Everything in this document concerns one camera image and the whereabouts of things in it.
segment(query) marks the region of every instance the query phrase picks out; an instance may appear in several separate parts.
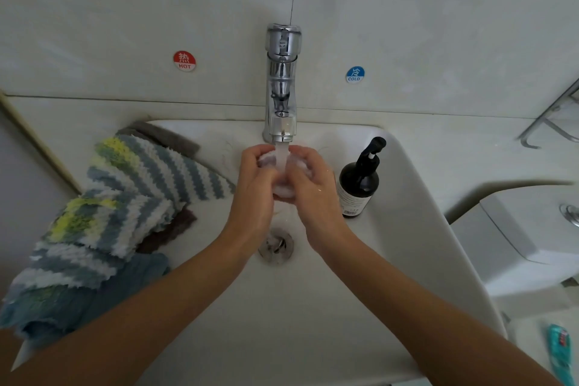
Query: striped towel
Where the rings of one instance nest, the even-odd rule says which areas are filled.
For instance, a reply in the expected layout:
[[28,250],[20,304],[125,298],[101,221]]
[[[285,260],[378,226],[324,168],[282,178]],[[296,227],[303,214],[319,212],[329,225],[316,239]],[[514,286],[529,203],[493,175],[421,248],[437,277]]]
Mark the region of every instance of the striped towel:
[[[59,303],[73,304],[68,296],[78,294],[75,289],[99,290],[133,259],[146,236],[163,230],[185,205],[235,191],[233,183],[194,160],[125,134],[96,146],[87,174],[91,189],[67,204],[36,244],[31,265],[12,281],[0,327],[16,326],[33,340],[41,336],[32,330],[44,333],[47,324],[59,324],[59,332],[74,330],[77,324],[62,324],[55,315]],[[156,268],[159,276],[167,270]],[[125,272],[125,283],[129,277]]]

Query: metal rack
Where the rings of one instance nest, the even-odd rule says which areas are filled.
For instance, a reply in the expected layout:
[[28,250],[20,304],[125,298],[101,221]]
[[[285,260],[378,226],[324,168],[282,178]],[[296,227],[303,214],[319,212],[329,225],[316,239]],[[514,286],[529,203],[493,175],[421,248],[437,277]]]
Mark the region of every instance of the metal rack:
[[536,145],[531,145],[527,141],[529,136],[541,124],[546,124],[547,126],[553,128],[553,130],[555,130],[558,134],[560,134],[565,139],[568,139],[571,142],[579,142],[579,138],[576,138],[572,134],[567,133],[560,126],[558,126],[552,120],[549,119],[549,116],[551,115],[551,113],[558,112],[559,110],[561,110],[561,106],[563,104],[567,103],[568,101],[573,101],[573,102],[579,104],[579,99],[577,99],[573,96],[573,94],[576,93],[578,90],[579,90],[579,80],[575,81],[571,85],[571,87],[569,87],[567,90],[565,90],[563,92],[563,94],[560,97],[558,97],[557,100],[553,104],[551,104],[551,106],[548,109],[545,110],[545,112],[543,112],[537,119],[535,119],[535,121],[531,124],[531,126],[529,128],[527,128],[525,131],[523,131],[523,133],[520,134],[518,139],[520,139],[520,143],[523,145],[523,147],[534,148],[536,150],[541,148],[541,147],[538,147]]

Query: round sticker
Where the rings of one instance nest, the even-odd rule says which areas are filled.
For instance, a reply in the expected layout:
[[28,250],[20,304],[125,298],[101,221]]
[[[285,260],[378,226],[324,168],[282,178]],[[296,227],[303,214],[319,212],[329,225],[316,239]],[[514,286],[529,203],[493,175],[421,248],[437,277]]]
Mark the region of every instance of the round sticker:
[[178,51],[173,55],[173,62],[177,69],[183,72],[191,72],[195,68],[195,57],[187,51]]
[[346,81],[350,84],[356,84],[364,79],[364,68],[362,66],[354,66],[346,72]]

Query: faucet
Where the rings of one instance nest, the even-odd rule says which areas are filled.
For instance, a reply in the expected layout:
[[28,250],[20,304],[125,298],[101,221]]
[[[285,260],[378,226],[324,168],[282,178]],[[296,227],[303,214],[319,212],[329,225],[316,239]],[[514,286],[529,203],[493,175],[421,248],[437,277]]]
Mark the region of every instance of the faucet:
[[302,50],[299,26],[268,24],[264,141],[291,142],[296,134],[295,64]]

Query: sink basin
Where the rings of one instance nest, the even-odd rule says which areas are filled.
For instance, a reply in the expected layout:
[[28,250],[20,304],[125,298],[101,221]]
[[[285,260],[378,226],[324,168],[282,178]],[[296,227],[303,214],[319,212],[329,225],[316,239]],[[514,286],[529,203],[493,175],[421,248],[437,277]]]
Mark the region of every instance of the sink basin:
[[[198,159],[237,180],[244,148],[262,143],[263,122],[155,121],[199,143]],[[339,174],[375,136],[380,186],[348,220],[370,247],[424,287],[504,334],[473,266],[398,141],[361,125],[300,122],[294,142],[317,149]],[[177,266],[221,231],[231,199],[192,206],[198,221],[162,251]],[[276,202],[272,227],[294,240],[271,265],[254,255],[235,280],[153,362],[138,384],[381,385],[421,374],[412,357],[308,245],[295,208]]]

